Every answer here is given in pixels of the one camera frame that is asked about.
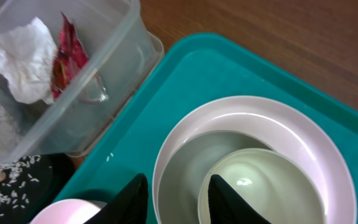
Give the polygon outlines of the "red snack wrapper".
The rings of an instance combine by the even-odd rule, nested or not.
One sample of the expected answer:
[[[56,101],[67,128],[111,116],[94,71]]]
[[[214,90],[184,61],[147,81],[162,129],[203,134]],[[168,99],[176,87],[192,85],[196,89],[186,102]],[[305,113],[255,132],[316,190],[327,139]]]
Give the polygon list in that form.
[[[59,32],[59,45],[53,59],[50,89],[54,100],[65,91],[87,64],[87,56],[80,42],[74,23],[62,15],[63,25]],[[100,76],[96,75],[79,94],[79,102],[97,105],[109,99]]]

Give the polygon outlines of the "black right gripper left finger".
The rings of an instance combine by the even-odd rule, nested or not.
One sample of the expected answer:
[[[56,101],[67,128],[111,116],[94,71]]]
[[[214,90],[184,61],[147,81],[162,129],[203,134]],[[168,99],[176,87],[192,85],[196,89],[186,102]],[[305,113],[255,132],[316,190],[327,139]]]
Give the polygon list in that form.
[[[85,224],[146,224],[149,190],[144,174],[137,174]]]

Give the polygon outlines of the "pale green cup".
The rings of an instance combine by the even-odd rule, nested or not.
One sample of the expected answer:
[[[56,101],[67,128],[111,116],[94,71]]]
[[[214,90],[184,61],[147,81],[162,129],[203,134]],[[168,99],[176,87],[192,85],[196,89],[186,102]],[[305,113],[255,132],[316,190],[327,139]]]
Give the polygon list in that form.
[[[310,178],[283,155],[259,148],[234,151],[208,171],[198,196],[200,223],[211,223],[208,184],[214,174],[270,223],[326,223],[323,202]]]

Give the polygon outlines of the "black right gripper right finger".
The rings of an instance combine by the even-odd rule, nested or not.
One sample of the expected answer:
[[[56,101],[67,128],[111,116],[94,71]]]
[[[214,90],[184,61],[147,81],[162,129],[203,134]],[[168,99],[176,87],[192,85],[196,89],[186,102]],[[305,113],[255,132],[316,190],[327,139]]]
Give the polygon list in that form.
[[[211,224],[270,224],[217,174],[208,184],[208,206]]]

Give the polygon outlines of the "small pink bowl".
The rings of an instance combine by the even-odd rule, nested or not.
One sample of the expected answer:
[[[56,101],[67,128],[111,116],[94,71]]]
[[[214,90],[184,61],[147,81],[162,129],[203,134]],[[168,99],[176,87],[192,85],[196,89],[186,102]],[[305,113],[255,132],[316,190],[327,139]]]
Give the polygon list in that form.
[[[45,207],[30,224],[82,224],[95,216],[106,202],[70,198]]]

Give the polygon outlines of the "white napkin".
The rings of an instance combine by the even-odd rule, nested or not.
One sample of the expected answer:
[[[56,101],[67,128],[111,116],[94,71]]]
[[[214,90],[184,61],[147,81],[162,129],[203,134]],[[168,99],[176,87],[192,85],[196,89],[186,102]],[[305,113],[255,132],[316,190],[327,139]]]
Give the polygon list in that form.
[[[37,17],[30,24],[0,34],[0,74],[19,103],[53,103],[52,62],[57,46]]]

